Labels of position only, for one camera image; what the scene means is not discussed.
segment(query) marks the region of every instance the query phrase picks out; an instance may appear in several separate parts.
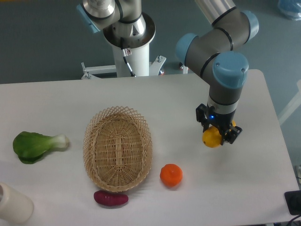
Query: yellow lemon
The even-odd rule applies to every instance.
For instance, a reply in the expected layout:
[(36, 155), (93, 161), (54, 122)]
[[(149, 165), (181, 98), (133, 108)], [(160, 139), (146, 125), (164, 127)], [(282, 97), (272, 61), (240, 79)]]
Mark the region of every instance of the yellow lemon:
[(221, 141), (222, 136), (214, 126), (210, 126), (209, 129), (203, 133), (203, 142), (207, 147), (218, 147), (221, 145)]

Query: sweet potato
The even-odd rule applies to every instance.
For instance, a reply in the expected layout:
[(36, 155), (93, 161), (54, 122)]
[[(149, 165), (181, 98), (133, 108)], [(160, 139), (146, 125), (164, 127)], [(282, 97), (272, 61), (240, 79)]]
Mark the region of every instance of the sweet potato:
[(118, 206), (127, 203), (126, 194), (113, 194), (106, 191), (97, 191), (94, 193), (94, 200), (104, 206)]

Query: black cable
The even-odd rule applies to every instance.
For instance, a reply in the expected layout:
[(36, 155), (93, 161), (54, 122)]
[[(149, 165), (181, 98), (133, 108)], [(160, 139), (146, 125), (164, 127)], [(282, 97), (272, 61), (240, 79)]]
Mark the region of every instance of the black cable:
[[(124, 38), (120, 38), (120, 48), (121, 48), (121, 50), (126, 49)], [(132, 68), (131, 68), (130, 64), (128, 63), (125, 56), (123, 56), (123, 61), (124, 61), (124, 63), (126, 63), (128, 69), (131, 73), (131, 77), (135, 77), (135, 74), (133, 73), (133, 70), (132, 70)]]
[(291, 219), (291, 220), (286, 224), (286, 226), (290, 226), (290, 225), (292, 224), (292, 222), (293, 222), (294, 220), (296, 220), (297, 218), (299, 218), (299, 217), (301, 217), (301, 214), (298, 215), (298, 216), (296, 216), (296, 217), (294, 217), (293, 219)]

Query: cable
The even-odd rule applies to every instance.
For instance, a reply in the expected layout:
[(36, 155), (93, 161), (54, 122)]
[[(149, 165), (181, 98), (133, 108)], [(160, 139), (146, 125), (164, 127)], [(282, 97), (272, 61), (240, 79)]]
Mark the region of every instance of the cable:
[(121, 50), (123, 51), (123, 61), (124, 61), (124, 63), (126, 63), (126, 65), (127, 65), (127, 67), (128, 67), (128, 69), (129, 69), (129, 71), (130, 71), (130, 74), (131, 74), (131, 77), (136, 77), (136, 75), (133, 73), (133, 70), (132, 70), (132, 68), (131, 68), (131, 65), (128, 63), (128, 61), (127, 61), (127, 59), (126, 59), (126, 51), (124, 51), (124, 50), (126, 50), (126, 46), (125, 46), (125, 44), (124, 44), (124, 38), (120, 38), (120, 48), (121, 48)]
[(290, 226), (290, 225), (292, 224), (292, 222), (293, 222), (294, 220), (296, 220), (297, 218), (299, 218), (299, 217), (301, 217), (301, 214), (298, 215), (298, 216), (296, 216), (296, 217), (294, 217), (293, 219), (291, 219), (291, 220), (286, 224), (286, 226)]

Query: wicker basket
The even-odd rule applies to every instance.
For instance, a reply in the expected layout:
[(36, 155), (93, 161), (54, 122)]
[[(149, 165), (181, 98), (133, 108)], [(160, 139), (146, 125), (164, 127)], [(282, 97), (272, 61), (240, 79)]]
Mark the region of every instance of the wicker basket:
[(87, 126), (84, 164), (100, 188), (122, 192), (140, 184), (149, 173), (152, 142), (143, 116), (132, 108), (112, 107)]

